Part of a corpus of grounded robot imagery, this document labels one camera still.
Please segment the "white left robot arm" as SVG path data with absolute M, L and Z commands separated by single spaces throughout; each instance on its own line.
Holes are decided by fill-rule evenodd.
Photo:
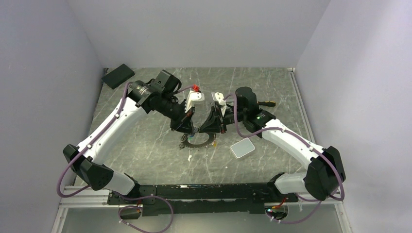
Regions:
M 178 102 L 175 94 L 183 91 L 181 81 L 166 70 L 148 82 L 128 82 L 116 108 L 104 122 L 78 145 L 68 144 L 63 154 L 69 168 L 93 190 L 108 189 L 116 192 L 128 204 L 135 203 L 140 194 L 139 183 L 104 163 L 121 135 L 151 111 L 171 120 L 170 128 L 181 133 L 193 133 L 193 109 Z

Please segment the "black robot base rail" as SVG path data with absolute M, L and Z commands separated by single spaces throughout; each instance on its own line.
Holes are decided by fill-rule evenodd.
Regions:
M 297 202 L 293 193 L 281 194 L 267 183 L 141 185 L 143 200 L 126 200 L 109 193 L 109 205 L 140 204 L 143 216 L 248 212 L 263 214 L 270 204 Z

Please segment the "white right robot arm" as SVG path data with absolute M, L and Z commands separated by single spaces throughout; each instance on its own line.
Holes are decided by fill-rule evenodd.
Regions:
M 208 120 L 200 127 L 201 133 L 224 133 L 227 125 L 234 124 L 242 138 L 265 139 L 290 154 L 306 170 L 274 176 L 268 182 L 271 200 L 280 201 L 292 193 L 307 193 L 318 201 L 344 200 L 346 176 L 340 152 L 335 147 L 322 147 L 289 129 L 260 107 L 256 94 L 249 87 L 240 87 L 227 96 L 219 92 L 211 95 L 214 106 Z

